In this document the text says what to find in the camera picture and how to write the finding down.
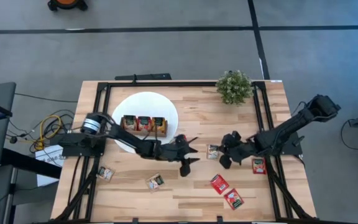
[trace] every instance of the gray carpet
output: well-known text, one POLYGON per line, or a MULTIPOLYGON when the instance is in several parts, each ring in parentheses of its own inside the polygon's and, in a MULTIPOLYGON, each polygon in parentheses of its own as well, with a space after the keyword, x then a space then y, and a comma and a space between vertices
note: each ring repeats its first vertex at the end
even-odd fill
MULTIPOLYGON (((358 25, 354 0, 254 2, 259 26, 358 25)), ((252 25, 246 0, 88 4, 87 12, 50 12, 46 1, 0 0, 0 30, 252 25)), ((261 36, 270 77, 283 80, 292 110, 317 93, 341 105, 337 118, 299 134, 306 136, 301 145, 318 216, 358 222, 358 151, 343 146, 339 135, 345 120, 358 116, 358 30, 262 31, 261 36)), ((49 98, 76 100, 83 80, 165 72, 177 80, 214 79, 233 69, 262 79, 252 31, 0 34, 0 83, 14 81, 19 93, 49 98)), ((12 120, 31 129, 46 115, 75 107, 16 96, 12 120)), ((358 147, 358 129, 346 128, 344 137, 358 147)), ((29 153, 27 144, 6 147, 29 153)), ((18 182, 31 188, 35 175, 21 172, 18 182)), ((18 206, 15 223, 46 221, 53 198, 52 188, 41 202, 18 206)))

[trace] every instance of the green plant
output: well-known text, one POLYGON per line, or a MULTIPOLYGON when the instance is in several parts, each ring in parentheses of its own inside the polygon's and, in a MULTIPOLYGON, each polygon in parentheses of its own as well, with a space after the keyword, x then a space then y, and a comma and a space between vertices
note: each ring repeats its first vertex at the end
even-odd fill
POLYGON ((224 72, 216 87, 225 104, 240 105, 246 98, 252 96, 251 79, 240 70, 224 72))

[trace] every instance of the wooden tabletop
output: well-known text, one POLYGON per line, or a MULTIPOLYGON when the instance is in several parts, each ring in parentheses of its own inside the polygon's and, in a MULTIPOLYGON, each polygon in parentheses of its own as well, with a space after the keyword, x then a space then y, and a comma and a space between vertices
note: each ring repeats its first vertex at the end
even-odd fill
MULTIPOLYGON (((92 112, 97 84, 98 81, 83 82, 74 128, 81 126, 86 114, 92 112)), ((290 117, 284 86, 281 82, 270 81, 266 81, 266 86, 274 125, 277 126, 290 117)), ((187 177, 180 177, 179 162, 141 159, 137 154, 122 150, 109 139, 100 164, 112 167, 116 173, 110 182, 97 180, 92 222, 128 222, 134 217, 139 218, 140 222, 213 222, 218 215, 222 215, 225 221, 274 220, 267 175, 252 173, 251 157, 244 159, 241 166, 233 163, 229 170, 225 170, 217 161, 206 159, 207 145, 219 145, 225 134, 236 130, 246 138, 258 131, 253 99, 248 99, 242 106, 229 106, 221 103, 215 87, 114 87, 108 113, 112 114, 128 96, 142 91, 160 93, 172 101, 179 116, 177 134, 186 134, 188 139, 198 137, 191 146, 199 153, 191 156, 201 160, 191 165, 191 173, 187 177), (156 173, 161 174, 165 185, 151 194, 145 179, 156 173), (222 195, 209 184, 216 174, 221 174, 230 185, 222 195), (235 211, 223 198, 232 188, 237 189, 244 199, 244 204, 235 211)), ((261 94, 259 97, 267 127, 261 94)), ((71 157, 64 163, 51 218, 58 216, 67 205, 76 160, 71 157)), ((315 215, 303 165, 293 156, 282 156, 282 161, 289 191, 306 212, 315 215)), ((81 166, 82 161, 76 172, 74 192, 78 188, 81 166)), ((284 217, 282 195, 278 189, 277 193, 284 217)), ((86 202, 87 196, 84 196, 80 217, 85 216, 86 202)))

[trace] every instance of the table leg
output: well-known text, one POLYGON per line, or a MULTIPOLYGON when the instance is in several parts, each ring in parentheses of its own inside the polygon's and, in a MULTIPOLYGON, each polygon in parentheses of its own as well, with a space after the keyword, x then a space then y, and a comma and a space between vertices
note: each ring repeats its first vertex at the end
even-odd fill
POLYGON ((60 178, 61 167, 54 166, 44 161, 25 156, 9 149, 2 150, 1 165, 12 165, 18 169, 28 170, 37 174, 60 178))

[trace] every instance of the white round plate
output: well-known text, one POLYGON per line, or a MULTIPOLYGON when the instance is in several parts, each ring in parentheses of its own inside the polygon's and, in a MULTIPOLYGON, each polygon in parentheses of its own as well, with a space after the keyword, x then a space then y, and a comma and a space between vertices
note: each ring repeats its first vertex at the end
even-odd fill
MULTIPOLYGON (((161 144, 169 143, 178 129, 178 112, 175 105, 165 96, 153 92, 141 92, 128 96, 112 113, 112 118, 118 123, 124 115, 163 117, 168 121, 167 137, 157 137, 161 144)), ((135 153, 135 149, 115 140, 121 149, 135 153)))

